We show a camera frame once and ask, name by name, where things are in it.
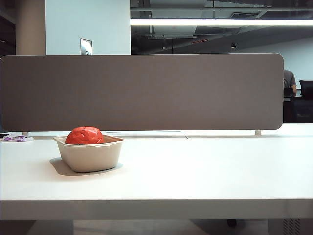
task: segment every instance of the paper bowl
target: paper bowl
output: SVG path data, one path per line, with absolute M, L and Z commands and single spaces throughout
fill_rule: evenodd
M 102 135 L 101 144 L 66 144 L 67 136 L 57 136 L 62 160 L 75 172 L 93 172 L 116 167 L 122 138 Z

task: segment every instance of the fluorescent light strip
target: fluorescent light strip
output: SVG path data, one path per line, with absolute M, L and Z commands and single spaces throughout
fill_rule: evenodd
M 313 26 L 313 20 L 131 19 L 130 24 L 154 26 Z

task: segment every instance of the ceiling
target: ceiling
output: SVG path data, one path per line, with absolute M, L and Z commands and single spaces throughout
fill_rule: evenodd
M 212 11 L 201 10 L 208 7 L 273 7 L 307 8 L 313 7 L 313 0 L 131 0 L 131 18 L 224 18 L 224 19 L 313 19 L 313 11 L 259 11 L 233 9 Z M 151 8 L 150 11 L 138 11 L 139 8 Z M 313 36 L 309 27 L 255 27 L 238 28 L 203 26 L 132 26 L 132 54 L 171 54 L 199 53 L 199 48 L 212 48 L 209 53 L 222 53 L 229 50 L 231 42 L 249 41 L 253 38 L 266 38 L 270 43 L 295 40 Z

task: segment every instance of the floor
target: floor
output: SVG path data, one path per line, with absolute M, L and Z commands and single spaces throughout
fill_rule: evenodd
M 74 235 L 268 235 L 267 220 L 75 220 Z

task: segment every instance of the desk partition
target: desk partition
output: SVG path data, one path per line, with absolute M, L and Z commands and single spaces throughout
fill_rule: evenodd
M 8 131 L 264 130 L 283 122 L 278 54 L 5 56 Z

